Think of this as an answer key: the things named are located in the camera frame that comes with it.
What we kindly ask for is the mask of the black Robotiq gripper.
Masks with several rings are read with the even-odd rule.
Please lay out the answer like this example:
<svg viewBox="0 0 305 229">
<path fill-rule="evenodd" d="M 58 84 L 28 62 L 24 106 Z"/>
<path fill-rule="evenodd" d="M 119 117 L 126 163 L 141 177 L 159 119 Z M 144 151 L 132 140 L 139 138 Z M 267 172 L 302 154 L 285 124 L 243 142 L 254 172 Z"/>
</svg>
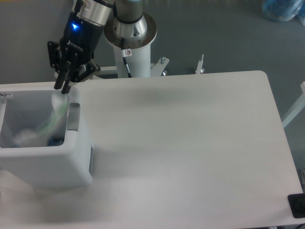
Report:
<svg viewBox="0 0 305 229">
<path fill-rule="evenodd" d="M 101 70 L 90 60 L 103 29 L 104 26 L 92 24 L 70 12 L 60 43 L 47 42 L 50 66 L 58 74 L 54 89 L 62 88 L 61 93 L 68 94 L 73 85 L 86 81 Z M 76 63 L 71 62 L 74 57 L 78 57 Z"/>
</svg>

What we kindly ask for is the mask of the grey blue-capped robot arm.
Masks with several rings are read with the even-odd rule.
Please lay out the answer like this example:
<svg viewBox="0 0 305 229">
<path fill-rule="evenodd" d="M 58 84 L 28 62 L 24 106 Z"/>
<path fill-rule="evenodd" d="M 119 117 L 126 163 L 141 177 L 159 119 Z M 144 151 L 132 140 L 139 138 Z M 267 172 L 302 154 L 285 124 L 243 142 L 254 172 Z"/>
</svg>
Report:
<svg viewBox="0 0 305 229">
<path fill-rule="evenodd" d="M 76 83 L 100 71 L 94 51 L 113 13 L 118 21 L 136 23 L 143 16 L 141 0 L 76 0 L 69 14 L 63 37 L 47 43 L 50 66 L 57 76 L 54 89 L 68 94 Z"/>
</svg>

